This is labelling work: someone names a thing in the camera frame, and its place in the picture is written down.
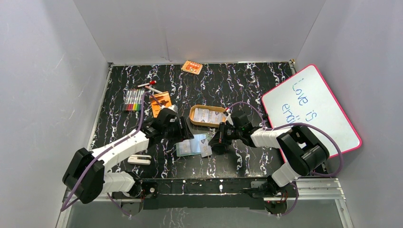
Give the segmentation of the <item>tan oval tray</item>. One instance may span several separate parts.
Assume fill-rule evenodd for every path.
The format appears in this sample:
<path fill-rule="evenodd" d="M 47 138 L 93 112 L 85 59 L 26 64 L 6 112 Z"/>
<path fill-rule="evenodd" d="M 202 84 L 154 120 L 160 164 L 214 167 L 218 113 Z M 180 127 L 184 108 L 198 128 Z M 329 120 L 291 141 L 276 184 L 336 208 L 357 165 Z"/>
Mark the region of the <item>tan oval tray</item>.
<path fill-rule="evenodd" d="M 225 111 L 222 107 L 197 104 L 190 109 L 189 117 L 194 125 L 218 128 L 221 122 L 225 122 Z"/>

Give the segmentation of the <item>green card holder wallet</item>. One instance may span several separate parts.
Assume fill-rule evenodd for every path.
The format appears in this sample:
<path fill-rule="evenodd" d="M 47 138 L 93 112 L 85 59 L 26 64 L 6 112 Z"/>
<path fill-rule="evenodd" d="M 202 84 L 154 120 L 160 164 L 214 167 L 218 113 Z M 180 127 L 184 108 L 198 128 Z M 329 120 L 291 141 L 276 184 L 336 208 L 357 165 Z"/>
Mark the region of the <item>green card holder wallet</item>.
<path fill-rule="evenodd" d="M 176 155 L 178 157 L 181 157 L 181 156 L 201 154 L 200 141 L 205 139 L 207 139 L 206 134 L 195 134 L 193 139 L 184 140 L 182 142 L 177 143 L 175 145 Z"/>

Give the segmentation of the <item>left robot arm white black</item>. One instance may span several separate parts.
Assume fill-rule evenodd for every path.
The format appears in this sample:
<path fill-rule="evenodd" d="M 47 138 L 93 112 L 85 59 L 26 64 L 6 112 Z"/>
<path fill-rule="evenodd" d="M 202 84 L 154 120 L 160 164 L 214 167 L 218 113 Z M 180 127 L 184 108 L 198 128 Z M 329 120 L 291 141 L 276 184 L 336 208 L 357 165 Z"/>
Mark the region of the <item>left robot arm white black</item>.
<path fill-rule="evenodd" d="M 125 171 L 109 170 L 162 140 L 179 143 L 193 138 L 185 118 L 179 117 L 172 109 L 163 108 L 157 117 L 140 123 L 137 129 L 121 139 L 92 151 L 86 148 L 77 150 L 62 182 L 84 204 L 104 193 L 125 192 L 136 198 L 142 192 L 140 179 Z"/>

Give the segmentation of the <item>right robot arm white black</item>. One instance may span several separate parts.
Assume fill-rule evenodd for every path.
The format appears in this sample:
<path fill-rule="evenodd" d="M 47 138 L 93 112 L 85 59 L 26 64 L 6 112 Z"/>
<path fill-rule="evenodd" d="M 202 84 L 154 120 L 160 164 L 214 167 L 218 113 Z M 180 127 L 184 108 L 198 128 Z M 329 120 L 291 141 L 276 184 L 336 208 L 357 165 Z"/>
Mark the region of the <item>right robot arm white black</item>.
<path fill-rule="evenodd" d="M 253 126 L 243 111 L 232 113 L 230 120 L 220 123 L 209 146 L 230 145 L 234 140 L 240 140 L 246 146 L 254 148 L 270 147 L 283 152 L 286 162 L 268 176 L 267 183 L 258 187 L 259 190 L 268 190 L 274 197 L 281 196 L 288 184 L 307 176 L 330 156 L 325 145 L 307 126 L 294 125 L 266 130 Z"/>

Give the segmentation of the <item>white VIP card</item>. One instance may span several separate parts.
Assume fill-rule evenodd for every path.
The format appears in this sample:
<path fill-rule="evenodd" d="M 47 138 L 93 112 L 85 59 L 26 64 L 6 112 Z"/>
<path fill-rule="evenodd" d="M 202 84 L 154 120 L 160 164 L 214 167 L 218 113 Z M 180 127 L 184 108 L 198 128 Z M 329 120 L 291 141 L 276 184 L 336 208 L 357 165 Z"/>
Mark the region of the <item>white VIP card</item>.
<path fill-rule="evenodd" d="M 192 146 L 190 140 L 185 140 L 178 143 L 178 153 L 180 156 L 186 156 L 192 153 Z"/>

